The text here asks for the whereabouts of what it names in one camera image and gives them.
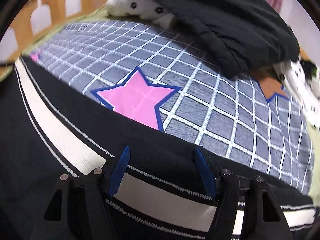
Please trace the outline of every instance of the metal screw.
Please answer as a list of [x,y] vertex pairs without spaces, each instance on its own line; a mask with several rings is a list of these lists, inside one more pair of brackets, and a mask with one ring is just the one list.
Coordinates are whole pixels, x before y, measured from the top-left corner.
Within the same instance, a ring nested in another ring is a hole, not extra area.
[[225,176],[229,176],[231,174],[231,171],[224,169],[224,170],[222,170],[222,174]]
[[68,174],[62,174],[62,175],[60,176],[60,179],[61,179],[62,181],[66,180],[67,178],[69,178]]
[[96,169],[94,169],[93,173],[96,174],[96,175],[99,175],[99,174],[102,173],[102,169],[101,168],[96,168]]
[[262,176],[256,176],[256,180],[260,183],[264,182],[264,178]]

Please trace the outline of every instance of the gray checkered fabric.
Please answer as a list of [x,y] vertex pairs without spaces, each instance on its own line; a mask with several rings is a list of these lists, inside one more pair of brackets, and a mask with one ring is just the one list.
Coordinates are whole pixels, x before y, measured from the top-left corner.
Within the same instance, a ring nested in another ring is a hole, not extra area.
[[249,75],[228,80],[191,38],[135,22],[69,23],[38,48],[38,63],[90,92],[139,66],[152,83],[182,89],[160,107],[164,131],[308,193],[314,156],[297,101],[267,102]]

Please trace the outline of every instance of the mattress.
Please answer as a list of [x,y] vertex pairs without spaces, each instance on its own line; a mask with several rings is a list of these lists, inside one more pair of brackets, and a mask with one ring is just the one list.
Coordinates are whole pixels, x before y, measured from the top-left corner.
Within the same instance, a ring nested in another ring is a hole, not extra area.
[[30,55],[113,111],[309,191],[314,154],[297,101],[285,88],[266,98],[247,73],[225,78],[189,34],[74,22]]

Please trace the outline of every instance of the pink star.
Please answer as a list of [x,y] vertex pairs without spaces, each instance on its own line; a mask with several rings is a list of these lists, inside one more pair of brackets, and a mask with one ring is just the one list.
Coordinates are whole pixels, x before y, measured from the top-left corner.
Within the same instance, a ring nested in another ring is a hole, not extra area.
[[159,107],[178,90],[180,87],[151,84],[136,67],[122,84],[92,93],[115,112],[163,130]]

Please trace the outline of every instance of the wooden bed frame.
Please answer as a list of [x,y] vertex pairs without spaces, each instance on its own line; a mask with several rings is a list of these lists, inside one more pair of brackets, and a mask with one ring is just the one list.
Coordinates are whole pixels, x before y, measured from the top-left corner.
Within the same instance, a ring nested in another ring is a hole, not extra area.
[[72,18],[90,14],[98,8],[93,3],[93,0],[81,0],[81,11],[69,17],[66,17],[66,0],[41,1],[42,5],[48,5],[50,7],[51,25],[47,28],[44,28],[39,33],[36,33],[35,35],[33,34],[30,18],[32,12],[38,7],[38,5],[37,0],[29,0],[10,25],[10,39],[12,38],[12,33],[14,32],[18,48],[10,54],[7,60],[15,60],[29,44],[40,39],[44,34],[48,32],[49,29],[54,28],[58,24],[61,24]]

